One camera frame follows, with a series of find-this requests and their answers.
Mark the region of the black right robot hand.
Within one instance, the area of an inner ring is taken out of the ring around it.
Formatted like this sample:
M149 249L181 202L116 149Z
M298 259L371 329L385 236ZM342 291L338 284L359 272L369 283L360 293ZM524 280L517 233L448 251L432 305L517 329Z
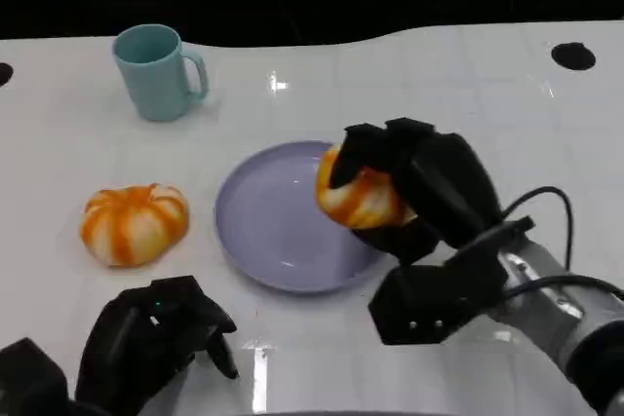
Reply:
M467 140L409 118L384 127L358 124L346 136L331 169L329 186L341 189L365 170L389 179L405 212L414 217L385 221L354 235L368 246L411 265L438 243L460 249L502 220L502 208L487 170Z

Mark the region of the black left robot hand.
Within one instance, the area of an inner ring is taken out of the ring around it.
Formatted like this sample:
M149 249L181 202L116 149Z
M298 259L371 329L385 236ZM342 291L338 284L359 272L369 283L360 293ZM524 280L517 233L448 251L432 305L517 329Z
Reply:
M239 371L225 336L236 330L192 276L125 289L89 335L74 398L109 415L137 415L198 353L234 380Z

